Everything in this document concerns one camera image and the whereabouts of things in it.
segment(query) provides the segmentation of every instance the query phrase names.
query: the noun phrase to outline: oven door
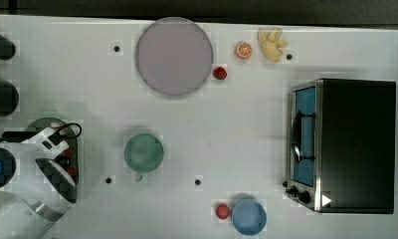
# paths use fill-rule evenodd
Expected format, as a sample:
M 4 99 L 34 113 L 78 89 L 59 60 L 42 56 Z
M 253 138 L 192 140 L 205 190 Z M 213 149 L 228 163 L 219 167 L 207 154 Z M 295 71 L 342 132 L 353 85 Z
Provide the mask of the oven door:
M 316 88 L 293 92 L 291 179 L 314 186 Z

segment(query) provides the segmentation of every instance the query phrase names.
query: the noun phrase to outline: green cup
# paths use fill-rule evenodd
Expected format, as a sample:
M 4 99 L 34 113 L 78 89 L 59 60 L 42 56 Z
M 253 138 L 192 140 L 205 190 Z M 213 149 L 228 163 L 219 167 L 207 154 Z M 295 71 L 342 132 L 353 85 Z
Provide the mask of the green cup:
M 127 165 L 137 172 L 136 181 L 143 173 L 155 170 L 164 158 L 164 148 L 157 137 L 141 133 L 132 137 L 124 148 L 124 159 Z

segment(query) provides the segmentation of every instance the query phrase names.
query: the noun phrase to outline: oven window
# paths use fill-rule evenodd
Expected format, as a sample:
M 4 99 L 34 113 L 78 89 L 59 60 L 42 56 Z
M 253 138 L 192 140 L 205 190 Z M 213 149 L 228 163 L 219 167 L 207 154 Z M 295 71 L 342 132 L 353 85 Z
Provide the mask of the oven window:
M 314 179 L 314 123 L 316 115 L 315 87 L 296 91 L 294 117 L 297 124 L 294 130 L 298 140 L 297 151 L 292 157 L 293 180 L 313 187 Z

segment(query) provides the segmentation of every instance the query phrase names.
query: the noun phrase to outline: red ball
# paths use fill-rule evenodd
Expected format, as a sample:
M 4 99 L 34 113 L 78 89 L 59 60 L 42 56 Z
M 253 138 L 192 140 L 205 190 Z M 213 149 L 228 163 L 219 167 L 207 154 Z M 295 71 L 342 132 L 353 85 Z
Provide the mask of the red ball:
M 225 220 L 230 216 L 230 209 L 226 204 L 222 203 L 217 207 L 216 214 L 218 218 Z
M 218 80 L 224 80 L 227 78 L 227 71 L 222 68 L 219 67 L 217 69 L 214 70 L 214 78 L 218 79 Z

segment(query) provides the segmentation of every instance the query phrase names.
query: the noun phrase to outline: toaster oven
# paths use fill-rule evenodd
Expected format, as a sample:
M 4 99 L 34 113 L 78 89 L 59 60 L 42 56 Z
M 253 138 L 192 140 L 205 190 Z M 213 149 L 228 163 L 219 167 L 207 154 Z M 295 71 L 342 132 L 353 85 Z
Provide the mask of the toaster oven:
M 395 94 L 385 81 L 292 88 L 288 197 L 315 212 L 393 213 Z

